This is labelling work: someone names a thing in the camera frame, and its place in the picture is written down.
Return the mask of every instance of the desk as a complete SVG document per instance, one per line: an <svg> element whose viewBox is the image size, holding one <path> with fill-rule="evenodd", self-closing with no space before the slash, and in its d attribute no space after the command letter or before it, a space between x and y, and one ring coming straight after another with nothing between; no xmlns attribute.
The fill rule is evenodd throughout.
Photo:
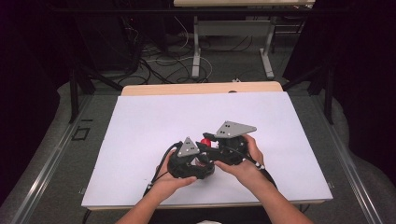
<svg viewBox="0 0 396 224"><path fill-rule="evenodd" d="M175 0L176 7L273 7L313 5L315 0ZM268 79L274 79L274 73L268 58L269 48L276 26L276 17L270 21L198 21L194 17L194 58L191 77L198 78L201 49L200 35L257 35L266 36L264 49L260 49L262 64Z"/></svg>
<svg viewBox="0 0 396 224"><path fill-rule="evenodd" d="M135 205L168 147L186 136L199 141L202 133L214 133L224 120L258 128L251 135L264 153L267 170L289 201L332 199L288 94L276 82L242 82L126 87L114 109L82 206L100 210ZM160 207L254 204L259 202L247 189L217 169L212 176L179 189Z"/></svg>

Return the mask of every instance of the person's left hand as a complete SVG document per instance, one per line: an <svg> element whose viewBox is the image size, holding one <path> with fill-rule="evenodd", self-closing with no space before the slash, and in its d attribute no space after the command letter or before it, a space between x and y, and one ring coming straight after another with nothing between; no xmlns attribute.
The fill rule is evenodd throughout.
<svg viewBox="0 0 396 224"><path fill-rule="evenodd" d="M170 151L163 161L163 166L157 168L160 169L160 172L156 178L158 176L160 176L160 178L154 182L154 185L148 192L148 194L154 195L158 200L161 200L161 202L174 194L177 189L188 186L197 179L195 176L187 178L174 178L168 173L169 158L174 152L174 150Z"/></svg>

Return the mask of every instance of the white paper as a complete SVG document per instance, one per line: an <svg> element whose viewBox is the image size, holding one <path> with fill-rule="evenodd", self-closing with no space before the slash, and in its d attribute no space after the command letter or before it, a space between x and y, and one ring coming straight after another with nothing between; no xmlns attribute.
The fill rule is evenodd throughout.
<svg viewBox="0 0 396 224"><path fill-rule="evenodd" d="M216 133L225 120L255 126L279 191L292 202L332 199L301 123L285 92L120 96L82 206L130 206L143 195L163 153L189 136ZM233 176L222 172L179 189L165 205L256 203Z"/></svg>

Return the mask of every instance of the red component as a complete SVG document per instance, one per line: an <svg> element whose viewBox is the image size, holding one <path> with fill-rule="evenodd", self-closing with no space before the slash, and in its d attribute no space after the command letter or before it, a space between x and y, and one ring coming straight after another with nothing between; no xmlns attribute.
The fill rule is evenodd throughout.
<svg viewBox="0 0 396 224"><path fill-rule="evenodd" d="M205 145L207 145L207 146L209 146L209 147L212 146L212 142L211 142L209 139L207 139L207 138L203 138L203 139L201 140L201 143L202 143L202 144L205 144Z"/></svg>

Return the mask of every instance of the forearm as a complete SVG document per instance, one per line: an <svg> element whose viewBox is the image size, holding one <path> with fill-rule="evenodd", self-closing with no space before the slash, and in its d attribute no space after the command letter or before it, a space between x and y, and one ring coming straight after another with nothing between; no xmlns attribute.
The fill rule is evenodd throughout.
<svg viewBox="0 0 396 224"><path fill-rule="evenodd" d="M312 223L271 183L260 181L252 193L262 203L272 223Z"/></svg>
<svg viewBox="0 0 396 224"><path fill-rule="evenodd" d="M126 224L126 223L136 223L143 224L149 223L152 214L161 201L156 199L155 196L147 194L142 200L137 203L134 208L132 208L127 214L125 214L122 219L120 219L116 224Z"/></svg>

